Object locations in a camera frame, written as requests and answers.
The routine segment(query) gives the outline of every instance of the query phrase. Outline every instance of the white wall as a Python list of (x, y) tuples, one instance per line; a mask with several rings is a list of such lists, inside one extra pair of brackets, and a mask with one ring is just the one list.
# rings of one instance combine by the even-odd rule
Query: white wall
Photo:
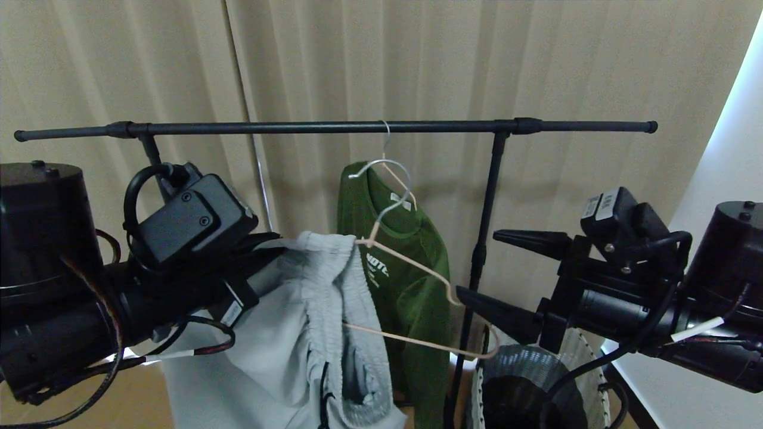
[[(763, 201), (763, 17), (671, 231), (689, 231), (698, 244), (715, 205), (729, 200)], [(604, 349), (616, 346), (607, 341)], [(763, 427), (763, 393), (753, 395), (642, 355), (615, 364), (660, 427)]]

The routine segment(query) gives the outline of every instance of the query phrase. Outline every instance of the beige hanger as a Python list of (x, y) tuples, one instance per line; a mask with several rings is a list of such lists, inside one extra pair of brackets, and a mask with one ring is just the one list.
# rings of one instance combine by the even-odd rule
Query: beige hanger
[[(387, 121), (382, 121), (382, 122), (384, 122), (384, 125), (387, 126), (387, 137), (384, 140), (384, 147), (381, 149), (381, 158), (384, 159), (384, 158), (387, 158), (387, 146), (389, 146), (389, 140), (392, 139), (392, 132), (389, 129), (389, 124), (387, 123)], [(398, 177), (397, 174), (394, 173), (394, 171), (392, 171), (391, 168), (389, 168), (389, 166), (386, 163), (383, 163), (381, 166), (383, 166), (392, 175), (392, 177), (394, 177), (394, 179), (397, 180), (398, 183), (400, 183), (400, 185), (406, 191), (408, 191), (408, 195), (410, 195), (410, 199), (414, 201), (414, 210), (418, 211), (419, 205), (416, 203), (416, 196), (414, 195), (414, 192), (411, 191), (410, 188), (408, 188), (408, 186)]]
[[(463, 304), (461, 302), (459, 302), (458, 300), (453, 298), (453, 295), (452, 295), (453, 287), (450, 285), (450, 282), (445, 277), (441, 276), (439, 273), (433, 271), (432, 269), (430, 269), (430, 268), (428, 268), (428, 267), (426, 267), (426, 266), (424, 266), (424, 265), (422, 265), (422, 264), (412, 260), (411, 258), (409, 258), (409, 257), (407, 257), (407, 256), (405, 256), (405, 255), (403, 255), (403, 254), (401, 254), (399, 252), (396, 252), (396, 251), (390, 249), (389, 247), (386, 247), (384, 244), (378, 243), (376, 241), (376, 234), (379, 231), (379, 225), (381, 224), (382, 218), (390, 210), (393, 210), (394, 208), (396, 208), (396, 207), (398, 207), (398, 206), (403, 204), (403, 202), (405, 201), (406, 197), (408, 197), (408, 195), (410, 194), (410, 188), (411, 188), (411, 186), (410, 186), (411, 185), (410, 173), (405, 168), (405, 166), (403, 166), (403, 164), (401, 164), (401, 163), (399, 163), (397, 161), (393, 161), (393, 160), (375, 160), (375, 161), (371, 161), (370, 163), (367, 163), (363, 168), (361, 168), (360, 171), (358, 171), (357, 173), (349, 175), (349, 178), (356, 179), (357, 177), (360, 177), (360, 175), (365, 173), (366, 170), (368, 170), (369, 168), (371, 168), (371, 166), (373, 166), (374, 164), (377, 164), (377, 163), (392, 163), (392, 164), (394, 164), (396, 166), (399, 166), (400, 168), (403, 169), (403, 172), (405, 173), (405, 175), (406, 175), (406, 177), (408, 179), (408, 183), (407, 183), (407, 186), (405, 187), (405, 193), (400, 198), (400, 200), (395, 202), (393, 205), (388, 206), (387, 208), (382, 210), (381, 213), (379, 213), (379, 216), (376, 218), (376, 222), (374, 222), (374, 226), (371, 229), (371, 234), (369, 235), (369, 237), (365, 238), (365, 239), (361, 239), (361, 240), (355, 240), (355, 244), (358, 244), (358, 245), (365, 244), (369, 248), (370, 247), (377, 247), (378, 249), (383, 250), (384, 252), (391, 254), (392, 256), (398, 258), (399, 260), (407, 262), (410, 265), (413, 265), (413, 266), (417, 267), (418, 269), (422, 269), (424, 272), (429, 273), (430, 275), (432, 275), (435, 278), (437, 278), (439, 281), (443, 282), (443, 284), (445, 284), (445, 287), (446, 287), (446, 297), (448, 298), (448, 301), (451, 304), (453, 304), (453, 305), (462, 306)], [(490, 352), (488, 352), (486, 354), (472, 353), (472, 352), (467, 351), (467, 350), (460, 350), (460, 349), (456, 349), (456, 348), (452, 348), (452, 347), (446, 347), (446, 346), (442, 346), (440, 344), (430, 343), (428, 341), (416, 340), (414, 338), (404, 337), (402, 335), (390, 334), (390, 333), (384, 332), (384, 331), (377, 331), (376, 329), (371, 329), (371, 328), (368, 328), (368, 327), (358, 326), (358, 325), (354, 325), (354, 324), (345, 323), (343, 325), (346, 326), (346, 327), (349, 327), (351, 329), (358, 330), (358, 331), (369, 332), (370, 334), (382, 335), (383, 337), (393, 338), (395, 340), (400, 340), (400, 341), (405, 341), (406, 343), (419, 344), (421, 346), (430, 347), (430, 348), (438, 349), (438, 350), (445, 350), (445, 351), (449, 351), (449, 352), (456, 353), (456, 354), (462, 354), (464, 356), (474, 357), (474, 358), (477, 358), (477, 359), (489, 359), (489, 358), (495, 356), (495, 354), (498, 352), (498, 344), (499, 344), (498, 334), (495, 332), (495, 329), (491, 325), (488, 325), (488, 328), (490, 329), (490, 332), (493, 334), (493, 337), (495, 338), (496, 347), (494, 347), (493, 350), (491, 350)]]

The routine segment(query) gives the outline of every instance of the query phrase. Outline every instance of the laundry basket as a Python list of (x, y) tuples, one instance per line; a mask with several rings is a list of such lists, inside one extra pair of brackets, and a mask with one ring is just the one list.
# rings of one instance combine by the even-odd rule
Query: laundry basket
[[(498, 353), (480, 362), (472, 382), (471, 429), (537, 427), (540, 406), (554, 382), (595, 355), (579, 329), (568, 329), (559, 354), (536, 345), (522, 346), (499, 333)], [(494, 347), (494, 338), (489, 338)], [(606, 382), (601, 368), (579, 376), (554, 397), (548, 429), (604, 429), (610, 423), (610, 404), (598, 386)]]

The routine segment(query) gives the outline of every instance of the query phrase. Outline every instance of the clothing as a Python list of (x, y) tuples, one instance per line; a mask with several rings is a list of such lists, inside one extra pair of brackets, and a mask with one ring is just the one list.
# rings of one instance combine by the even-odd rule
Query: clothing
[[(163, 363), (177, 429), (404, 426), (382, 337), (342, 326), (379, 329), (354, 240), (304, 232), (258, 247), (289, 250), (249, 278), (271, 292), (239, 320), (236, 345)], [(190, 324), (173, 349), (224, 339)]]
[[(354, 163), (342, 171), (337, 209), (339, 234), (365, 238), (378, 213), (400, 198), (372, 169), (355, 179), (347, 177), (365, 164)], [(376, 240), (449, 278), (448, 253), (437, 229), (423, 211), (416, 211), (410, 203), (382, 218)], [(360, 251), (381, 329), (447, 345), (450, 307), (442, 282), (383, 250), (361, 246)], [(392, 386), (413, 402), (416, 428), (440, 429), (448, 353), (398, 340), (385, 339), (385, 343)]]

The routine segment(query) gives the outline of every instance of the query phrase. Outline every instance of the metal hook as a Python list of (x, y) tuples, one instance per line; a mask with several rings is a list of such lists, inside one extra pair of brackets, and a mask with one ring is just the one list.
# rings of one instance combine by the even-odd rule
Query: metal hook
[(379, 213), (378, 218), (376, 218), (376, 223), (380, 223), (382, 221), (382, 218), (384, 217), (384, 215), (389, 213), (390, 210), (394, 210), (395, 208), (400, 207), (401, 205), (403, 205), (405, 200), (410, 195), (410, 188), (413, 186), (413, 180), (410, 178), (410, 173), (408, 172), (408, 169), (405, 168), (405, 166), (403, 164), (401, 164), (401, 163), (399, 163), (398, 161), (395, 161), (395, 160), (384, 160), (384, 159), (382, 159), (382, 160), (371, 161), (370, 163), (367, 163), (363, 168), (361, 168), (360, 171), (358, 171), (355, 174), (350, 174), (347, 177), (349, 177), (350, 179), (356, 179), (356, 178), (360, 177), (360, 175), (365, 173), (366, 170), (371, 168), (371, 166), (373, 166), (374, 164), (378, 164), (378, 163), (390, 163), (390, 164), (394, 164), (394, 165), (400, 167), (403, 170), (403, 173), (405, 173), (405, 179), (406, 179), (406, 186), (405, 186), (405, 188), (406, 189), (405, 189), (405, 192), (403, 193), (403, 196), (400, 197), (400, 199), (397, 202), (395, 202), (393, 205), (390, 205), (389, 207), (385, 208), (384, 210), (381, 211), (381, 213)]
[(392, 140), (392, 131), (389, 129), (389, 124), (385, 120), (381, 120), (381, 122), (384, 122), (384, 125), (387, 127), (387, 137), (384, 140), (384, 149), (381, 150), (381, 156), (386, 158), (387, 157), (387, 146), (389, 146), (389, 141)]

